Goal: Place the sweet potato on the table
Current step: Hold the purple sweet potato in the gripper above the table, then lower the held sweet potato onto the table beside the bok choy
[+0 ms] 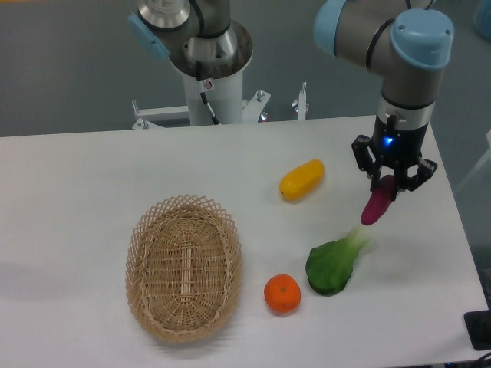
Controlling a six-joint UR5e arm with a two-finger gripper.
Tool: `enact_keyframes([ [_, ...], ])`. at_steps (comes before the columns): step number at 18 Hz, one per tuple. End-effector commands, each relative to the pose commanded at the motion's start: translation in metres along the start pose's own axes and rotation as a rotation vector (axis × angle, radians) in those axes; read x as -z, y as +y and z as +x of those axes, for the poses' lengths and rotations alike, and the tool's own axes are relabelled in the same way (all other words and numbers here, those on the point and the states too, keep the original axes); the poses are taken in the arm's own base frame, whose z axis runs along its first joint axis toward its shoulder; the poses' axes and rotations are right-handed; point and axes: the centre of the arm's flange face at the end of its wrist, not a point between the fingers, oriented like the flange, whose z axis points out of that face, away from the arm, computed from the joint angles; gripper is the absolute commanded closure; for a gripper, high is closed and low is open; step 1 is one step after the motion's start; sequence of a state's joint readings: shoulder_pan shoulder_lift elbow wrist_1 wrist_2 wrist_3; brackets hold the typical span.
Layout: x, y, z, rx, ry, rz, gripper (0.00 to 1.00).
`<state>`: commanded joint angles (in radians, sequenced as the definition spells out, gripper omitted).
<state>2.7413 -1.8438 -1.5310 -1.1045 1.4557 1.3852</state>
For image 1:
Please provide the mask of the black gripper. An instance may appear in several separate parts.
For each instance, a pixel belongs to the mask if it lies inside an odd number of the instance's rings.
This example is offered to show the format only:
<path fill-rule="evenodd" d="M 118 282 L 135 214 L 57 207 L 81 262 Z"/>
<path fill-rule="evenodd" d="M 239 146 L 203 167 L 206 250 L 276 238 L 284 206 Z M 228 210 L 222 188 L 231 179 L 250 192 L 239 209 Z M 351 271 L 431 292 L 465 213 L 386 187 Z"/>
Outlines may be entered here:
<path fill-rule="evenodd" d="M 393 168 L 392 201 L 396 200 L 400 192 L 407 190 L 413 192 L 433 177 L 438 164 L 421 158 L 421 147 L 426 131 L 427 125 L 415 130 L 387 131 L 387 124 L 376 117 L 372 137 L 359 135 L 354 140 L 351 144 L 354 158 L 359 170 L 365 172 L 371 181 L 372 192 L 379 186 L 383 162 L 384 166 Z M 415 165 L 416 173 L 409 176 L 409 167 Z"/>

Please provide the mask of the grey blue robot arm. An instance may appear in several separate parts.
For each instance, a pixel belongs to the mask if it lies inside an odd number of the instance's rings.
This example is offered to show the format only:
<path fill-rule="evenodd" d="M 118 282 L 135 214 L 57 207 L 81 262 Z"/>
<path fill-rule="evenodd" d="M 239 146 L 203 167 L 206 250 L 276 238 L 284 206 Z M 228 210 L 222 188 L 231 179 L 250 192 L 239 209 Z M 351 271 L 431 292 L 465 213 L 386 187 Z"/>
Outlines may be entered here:
<path fill-rule="evenodd" d="M 242 102 L 252 39 L 228 1 L 140 1 L 128 24 L 149 54 L 181 74 L 192 125 L 257 121 Z M 382 77 L 374 132 L 352 144 L 371 188 L 382 186 L 385 167 L 392 198 L 419 188 L 437 170 L 421 147 L 450 61 L 452 21 L 429 1 L 327 1 L 313 33 L 322 50 Z"/>

